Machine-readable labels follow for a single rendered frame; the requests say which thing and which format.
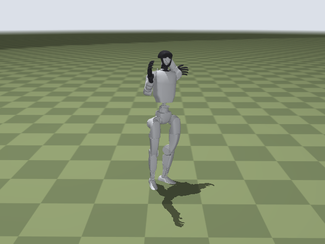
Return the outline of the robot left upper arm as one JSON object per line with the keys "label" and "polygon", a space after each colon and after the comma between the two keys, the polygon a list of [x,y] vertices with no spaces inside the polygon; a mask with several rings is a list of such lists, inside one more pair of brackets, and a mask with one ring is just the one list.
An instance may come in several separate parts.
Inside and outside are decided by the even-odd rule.
{"label": "robot left upper arm", "polygon": [[[170,63],[170,58],[163,58],[164,63]],[[169,66],[170,70],[175,72],[177,75],[177,80],[182,77],[182,72],[178,69],[178,67],[175,65],[174,61],[172,60],[171,65]]]}

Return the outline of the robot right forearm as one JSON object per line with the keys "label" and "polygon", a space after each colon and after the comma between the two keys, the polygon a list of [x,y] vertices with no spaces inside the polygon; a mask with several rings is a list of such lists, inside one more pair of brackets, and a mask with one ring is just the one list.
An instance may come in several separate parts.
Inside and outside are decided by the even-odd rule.
{"label": "robot right forearm", "polygon": [[153,85],[154,85],[154,82],[155,82],[155,77],[153,78],[153,83],[150,83],[149,79],[148,79],[148,81],[147,81],[147,83],[146,83],[146,85],[144,87],[143,93],[144,92],[148,92],[148,93],[151,92],[152,88],[153,88]]}

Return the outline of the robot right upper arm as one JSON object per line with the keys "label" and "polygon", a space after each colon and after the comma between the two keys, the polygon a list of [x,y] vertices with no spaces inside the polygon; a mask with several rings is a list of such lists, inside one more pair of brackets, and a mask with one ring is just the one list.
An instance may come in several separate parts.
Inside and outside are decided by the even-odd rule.
{"label": "robot right upper arm", "polygon": [[[156,72],[154,72],[154,71],[152,71],[152,73],[154,74],[154,77],[156,78]],[[147,75],[148,76],[148,75]],[[146,81],[145,81],[145,85],[146,85],[146,83],[147,83],[147,81],[148,81],[148,78],[147,78],[147,76],[146,76]],[[151,92],[144,92],[144,95],[146,95],[146,96],[150,96],[152,94],[152,91]]]}

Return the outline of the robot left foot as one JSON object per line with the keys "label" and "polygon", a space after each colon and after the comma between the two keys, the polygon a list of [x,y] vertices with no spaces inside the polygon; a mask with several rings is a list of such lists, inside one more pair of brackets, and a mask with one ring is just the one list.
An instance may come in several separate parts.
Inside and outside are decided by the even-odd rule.
{"label": "robot left foot", "polygon": [[162,178],[162,175],[158,177],[158,180],[169,183],[169,184],[176,184],[175,181],[171,180],[169,177]]}

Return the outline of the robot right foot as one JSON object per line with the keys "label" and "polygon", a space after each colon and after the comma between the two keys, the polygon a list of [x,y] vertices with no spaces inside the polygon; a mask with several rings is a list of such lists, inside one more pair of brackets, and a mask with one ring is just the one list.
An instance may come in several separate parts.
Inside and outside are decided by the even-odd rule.
{"label": "robot right foot", "polygon": [[151,179],[152,181],[150,181],[150,178],[149,178],[149,186],[152,190],[157,190],[157,185],[156,185],[156,182],[155,180]]}

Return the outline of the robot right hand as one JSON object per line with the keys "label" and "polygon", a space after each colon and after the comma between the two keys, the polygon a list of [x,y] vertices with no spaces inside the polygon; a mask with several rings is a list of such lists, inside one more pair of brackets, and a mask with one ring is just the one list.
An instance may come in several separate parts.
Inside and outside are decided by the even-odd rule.
{"label": "robot right hand", "polygon": [[153,83],[153,78],[154,78],[154,74],[152,73],[152,65],[154,63],[154,60],[152,60],[151,62],[149,62],[149,65],[148,65],[148,70],[147,70],[147,78],[149,79],[149,82],[150,83]]}

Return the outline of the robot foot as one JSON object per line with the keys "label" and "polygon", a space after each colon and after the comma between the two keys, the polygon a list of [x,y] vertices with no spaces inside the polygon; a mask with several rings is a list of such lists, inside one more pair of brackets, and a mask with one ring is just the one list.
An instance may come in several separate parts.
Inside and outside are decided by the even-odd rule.
{"label": "robot foot", "polygon": [[150,181],[150,178],[149,178],[149,186],[152,190],[157,190],[157,185],[156,185],[156,182],[155,180],[151,179],[152,181]]}
{"label": "robot foot", "polygon": [[175,181],[171,180],[169,177],[162,178],[162,175],[158,177],[158,180],[169,183],[169,184],[176,184]]}

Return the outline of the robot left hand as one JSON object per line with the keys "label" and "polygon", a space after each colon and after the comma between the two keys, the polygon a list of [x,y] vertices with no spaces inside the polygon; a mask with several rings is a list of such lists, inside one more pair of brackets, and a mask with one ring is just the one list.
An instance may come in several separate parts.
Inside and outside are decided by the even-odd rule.
{"label": "robot left hand", "polygon": [[[184,69],[184,68],[188,68],[188,67],[181,67],[181,66],[183,66],[183,65],[179,65],[178,66],[178,69],[182,72],[182,75],[187,75],[187,74],[184,74],[184,73],[188,73],[187,71],[188,71],[188,69]],[[180,68],[181,67],[181,68]],[[184,71],[185,70],[185,71]]]}

